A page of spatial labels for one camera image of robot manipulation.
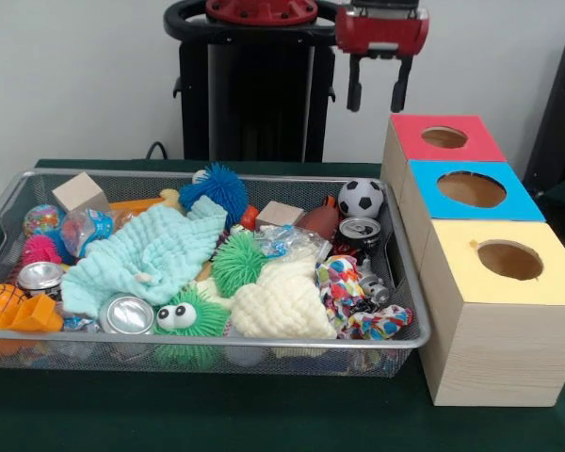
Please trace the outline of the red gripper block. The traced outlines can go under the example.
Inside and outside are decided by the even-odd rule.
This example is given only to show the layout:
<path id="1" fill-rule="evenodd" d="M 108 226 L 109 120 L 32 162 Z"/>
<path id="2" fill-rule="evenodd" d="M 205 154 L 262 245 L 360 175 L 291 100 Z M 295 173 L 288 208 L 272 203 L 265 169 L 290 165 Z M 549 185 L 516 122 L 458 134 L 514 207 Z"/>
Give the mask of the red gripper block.
<path id="1" fill-rule="evenodd" d="M 384 8 L 383 6 L 345 5 L 337 9 L 335 36 L 337 47 L 351 54 L 347 109 L 358 112 L 362 100 L 360 64 L 365 56 L 383 53 L 402 58 L 394 84 L 390 109 L 401 112 L 413 56 L 418 55 L 428 35 L 428 11 L 425 8 Z"/>

